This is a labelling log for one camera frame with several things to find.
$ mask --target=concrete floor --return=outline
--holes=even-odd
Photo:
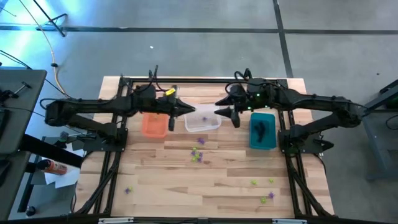
[[[45,21],[30,1],[25,2],[40,22]],[[272,0],[39,2],[50,16],[66,12],[68,19],[64,24],[71,26],[277,27]],[[279,5],[286,29],[398,29],[395,0],[280,0]],[[0,25],[33,23],[18,0],[9,0],[5,9],[17,17],[3,11]],[[60,82],[77,98],[96,98],[105,75],[146,75],[156,64],[159,76],[232,77],[235,70],[249,67],[257,77],[286,77],[278,34],[69,32],[65,38],[56,32],[47,35],[61,66]],[[289,34],[286,39],[293,75],[305,79],[308,93],[342,95],[366,103],[397,78],[396,35]],[[40,32],[0,31],[0,49],[32,68],[46,69],[47,79],[54,82],[51,54]],[[4,65],[16,65],[0,59]],[[40,97],[61,96],[45,83]],[[39,106],[35,110],[44,114]],[[324,115],[313,112],[315,119]],[[42,118],[33,116],[27,133],[41,138],[57,136],[63,130],[46,126]],[[376,167],[363,127],[332,129],[325,133],[325,139],[335,143],[324,160],[336,214],[343,218],[398,222],[398,183],[365,180],[365,175]],[[73,187],[55,190],[52,185],[37,186],[29,204],[39,209],[35,217],[61,215],[69,212],[72,195]],[[10,219],[23,217],[13,208]]]

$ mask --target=white paper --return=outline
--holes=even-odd
[[[72,143],[67,144],[67,148],[65,149],[68,152],[72,152],[78,156],[83,157],[84,151],[82,149],[74,151],[72,149]],[[73,167],[70,165],[66,165],[68,167],[67,173],[63,175],[55,175],[44,173],[46,184],[51,184],[55,182],[55,188],[60,188],[68,185],[73,185],[79,179],[80,169],[77,167]]]

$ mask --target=orange container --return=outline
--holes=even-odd
[[[167,134],[167,114],[144,113],[141,132],[148,138],[164,138]]]

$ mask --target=wooden tabletop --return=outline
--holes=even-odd
[[[289,88],[306,93],[304,80],[287,79]],[[119,77],[104,77],[99,97],[112,98],[118,89]],[[170,88],[171,83],[162,83]],[[178,96],[186,103],[214,103],[226,96],[225,84],[179,83]],[[275,115],[276,110],[256,110]],[[122,153],[114,193],[112,216],[130,217],[230,217],[230,218],[292,218],[293,207],[284,156],[279,148],[270,151],[249,147],[250,112],[240,115],[241,127],[234,128],[223,118],[218,129],[189,133],[183,116],[175,122],[175,131],[164,139],[146,138],[141,133],[142,114],[127,121],[129,136]],[[112,114],[96,114],[95,120],[111,121]],[[294,110],[298,124],[311,122],[309,110]],[[205,139],[202,146],[198,138]],[[191,150],[198,146],[203,162],[191,161]],[[83,163],[77,184],[78,210],[97,187],[103,163],[103,152],[94,152]],[[309,189],[324,208],[333,213],[325,171],[313,155],[303,155]],[[126,194],[125,189],[133,187]],[[105,189],[102,209],[106,203]],[[274,198],[261,197],[270,192]],[[302,193],[298,190],[303,212]]]

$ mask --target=blue container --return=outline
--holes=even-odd
[[[270,150],[276,147],[275,116],[252,113],[250,116],[250,147]]]

